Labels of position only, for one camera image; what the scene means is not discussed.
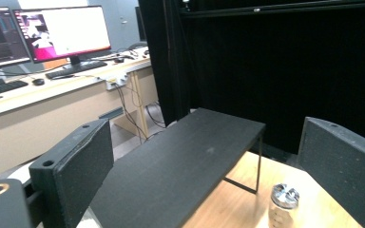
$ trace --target wooden surface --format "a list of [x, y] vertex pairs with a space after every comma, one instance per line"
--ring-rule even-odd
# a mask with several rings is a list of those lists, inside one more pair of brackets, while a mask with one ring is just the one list
[[263, 129], [199, 108], [115, 161], [91, 208], [104, 227], [179, 227]]
[[[257, 161], [255, 154], [245, 153], [228, 177], [253, 184]], [[295, 227], [361, 227], [307, 173], [265, 158], [261, 160], [259, 192], [256, 195], [222, 181], [184, 227], [267, 228], [271, 189], [279, 182], [293, 184], [300, 193]]]

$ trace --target black curtain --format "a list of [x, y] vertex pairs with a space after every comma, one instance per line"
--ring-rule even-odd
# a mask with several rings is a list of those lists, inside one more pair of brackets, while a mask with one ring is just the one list
[[[169, 99], [166, 118], [202, 106], [263, 122], [265, 142], [295, 154], [306, 116], [365, 137], [365, 4], [195, 17], [238, 2], [191, 1], [191, 12], [179, 1], [141, 2], [145, 22], [158, 25], [146, 31], [162, 36], [148, 44], [159, 95]], [[171, 58], [161, 62], [161, 55]], [[156, 67], [168, 68], [168, 81]]]

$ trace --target keyboard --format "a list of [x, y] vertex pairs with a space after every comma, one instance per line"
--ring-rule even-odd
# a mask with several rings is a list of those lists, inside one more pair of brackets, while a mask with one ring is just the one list
[[75, 73], [79, 73], [85, 70], [89, 70], [89, 69], [93, 69], [93, 68], [97, 68], [97, 67], [104, 67], [107, 64], [103, 61], [94, 61], [94, 62], [89, 62], [89, 63], [81, 63], [79, 65], [76, 66], [72, 66], [71, 68], [66, 68], [66, 69], [61, 69], [58, 71], [54, 71], [51, 73], [46, 73], [46, 77], [48, 79], [53, 79], [55, 77], [59, 77], [59, 76], [66, 76], [69, 74], [75, 74]]
[[10, 90], [14, 90], [16, 88], [20, 88], [20, 87], [27, 86], [27, 85], [28, 85], [28, 83], [23, 82], [23, 81], [13, 81], [13, 82], [8, 82], [8, 83], [5, 83], [5, 84], [1, 84], [0, 85], [0, 93], [7, 92], [7, 91], [10, 91]]

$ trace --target cable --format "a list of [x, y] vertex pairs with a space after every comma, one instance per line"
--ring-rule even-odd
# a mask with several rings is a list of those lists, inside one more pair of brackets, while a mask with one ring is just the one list
[[30, 77], [31, 79], [34, 79], [31, 75], [25, 75], [25, 76], [21, 76], [21, 77], [15, 78], [15, 79], [8, 79], [8, 82], [19, 81], [19, 80], [27, 78], [27, 77]]
[[159, 105], [159, 102], [154, 102], [152, 105], [155, 105], [159, 112], [162, 112], [162, 108]]
[[154, 134], [150, 135], [147, 139], [148, 139], [148, 140], [150, 140], [150, 138], [152, 138], [152, 137], [154, 137], [154, 136], [156, 136], [156, 135], [158, 135], [158, 134], [160, 134], [160, 133], [162, 133], [162, 131], [158, 131], [158, 132], [156, 132], [156, 133], [154, 133]]
[[150, 113], [149, 107], [146, 107], [147, 114], [149, 115], [150, 119], [152, 119], [153, 123], [161, 128], [166, 128], [165, 126], [159, 125], [164, 124], [164, 122], [157, 121], [153, 118], [152, 114]]
[[28, 77], [28, 76], [33, 75], [33, 74], [39, 74], [39, 73], [48, 72], [48, 71], [51, 71], [51, 70], [56, 69], [56, 68], [59, 68], [59, 67], [64, 67], [66, 65], [67, 64], [64, 64], [64, 65], [56, 66], [56, 67], [49, 68], [49, 69], [43, 69], [43, 70], [40, 70], [40, 71], [31, 72], [31, 73], [13, 73], [13, 72], [3, 71], [1, 69], [0, 69], [0, 72], [2, 72], [4, 74], [8, 74], [8, 76], [25, 76], [25, 77]]
[[[126, 86], [127, 89], [130, 89], [132, 91], [132, 103], [136, 106], [136, 107], [142, 107], [143, 105], [143, 102], [142, 102], [142, 99], [141, 99], [141, 96], [139, 95], [139, 93], [137, 92], [137, 90], [134, 89], [134, 84], [132, 84], [132, 88], [129, 88]], [[135, 104], [135, 99], [133, 98], [133, 95], [136, 94], [138, 95], [138, 101], [139, 103], [138, 104]]]
[[126, 109], [126, 105], [125, 105], [125, 97], [124, 97], [124, 93], [121, 90], [121, 87], [118, 84], [115, 84], [115, 87], [117, 88], [118, 94], [120, 95], [120, 99], [121, 99], [121, 104], [123, 106], [124, 112], [125, 112], [125, 116], [126, 118], [136, 126], [136, 128], [138, 129], [138, 137], [140, 140], [140, 143], [142, 144], [142, 137], [141, 137], [141, 133], [142, 135], [144, 135], [144, 141], [147, 141], [147, 136], [145, 135], [144, 131], [138, 126], [138, 124], [135, 122], [135, 120], [133, 119], [132, 115], [127, 111]]
[[120, 52], [124, 52], [124, 51], [128, 51], [130, 55], [133, 55], [135, 57], [138, 57], [139, 56], [138, 52], [136, 52], [135, 50], [129, 49], [129, 48], [125, 48], [125, 47], [121, 47], [121, 48], [117, 49], [115, 51], [115, 53], [120, 54]]

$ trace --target black board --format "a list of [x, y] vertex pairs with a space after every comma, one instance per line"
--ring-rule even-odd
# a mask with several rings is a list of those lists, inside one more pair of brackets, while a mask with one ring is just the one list
[[179, 227], [265, 125], [199, 108], [114, 162], [90, 204], [103, 227]]

